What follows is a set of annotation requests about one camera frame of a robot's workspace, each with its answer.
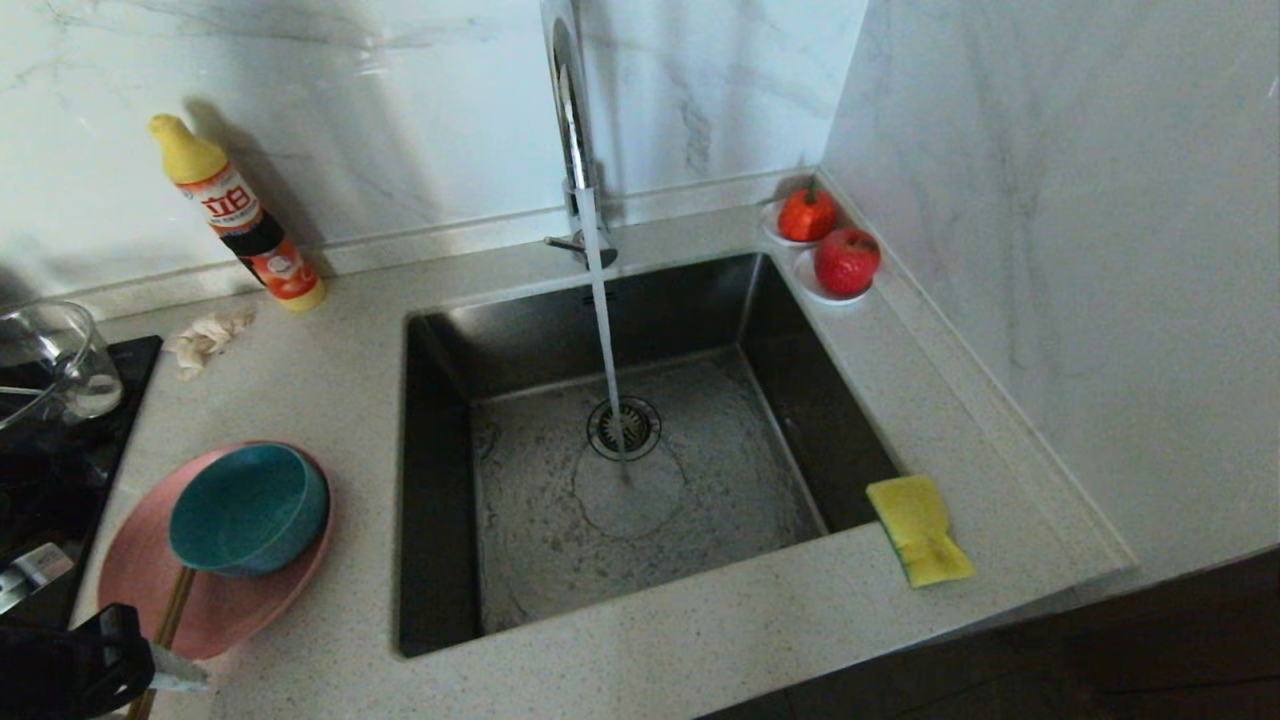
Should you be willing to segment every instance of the running water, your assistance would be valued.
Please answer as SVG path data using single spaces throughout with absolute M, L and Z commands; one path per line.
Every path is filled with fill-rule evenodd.
M 577 214 L 582 224 L 582 245 L 586 246 L 586 268 L 591 274 L 591 299 L 595 301 L 595 324 L 600 331 L 600 351 L 604 354 L 604 377 L 609 382 L 609 419 L 618 451 L 626 462 L 626 441 L 622 437 L 622 407 L 618 402 L 618 375 L 613 369 L 613 336 L 609 333 L 609 306 L 604 300 L 604 266 L 600 263 L 600 225 L 595 217 L 595 190 L 576 188 Z

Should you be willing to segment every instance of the white marble backsplash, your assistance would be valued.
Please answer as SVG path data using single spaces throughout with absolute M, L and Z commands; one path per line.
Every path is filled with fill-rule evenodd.
M 865 9 L 580 5 L 614 195 L 815 163 Z M 308 245 L 562 202 L 536 0 L 46 0 L 0 27 L 0 302 L 228 259 L 160 174 L 159 111 Z
M 1130 587 L 1280 542 L 1277 22 L 876 0 L 823 160 L 1138 553 Z

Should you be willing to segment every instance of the teal bowl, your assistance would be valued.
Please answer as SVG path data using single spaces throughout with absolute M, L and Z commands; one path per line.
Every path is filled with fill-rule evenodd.
M 262 575 L 301 555 L 328 510 L 324 477 L 298 451 L 248 445 L 212 461 L 182 491 L 169 546 L 196 570 Z

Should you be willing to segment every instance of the stainless steel sink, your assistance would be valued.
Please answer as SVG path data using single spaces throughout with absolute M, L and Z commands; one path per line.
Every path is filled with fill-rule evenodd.
M 658 433 L 626 464 L 591 442 L 588 287 L 410 320 L 404 655 L 874 520 L 863 489 L 899 471 L 768 256 L 607 290 L 622 393 Z

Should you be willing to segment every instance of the wooden chopsticks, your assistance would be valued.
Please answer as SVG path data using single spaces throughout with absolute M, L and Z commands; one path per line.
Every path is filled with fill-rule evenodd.
M 187 606 L 187 596 L 191 594 L 191 583 L 195 579 L 196 571 L 183 565 L 182 571 L 178 573 L 178 579 L 173 582 L 173 589 L 169 591 L 169 603 L 164 609 L 160 629 L 156 630 L 156 637 L 151 639 L 154 644 L 165 650 L 169 650 L 173 644 L 173 638 L 178 634 L 178 624 L 182 623 L 182 610 Z M 155 691 L 145 691 L 129 706 L 129 714 L 125 716 L 125 720 L 146 720 L 151 715 L 151 703 L 155 702 Z

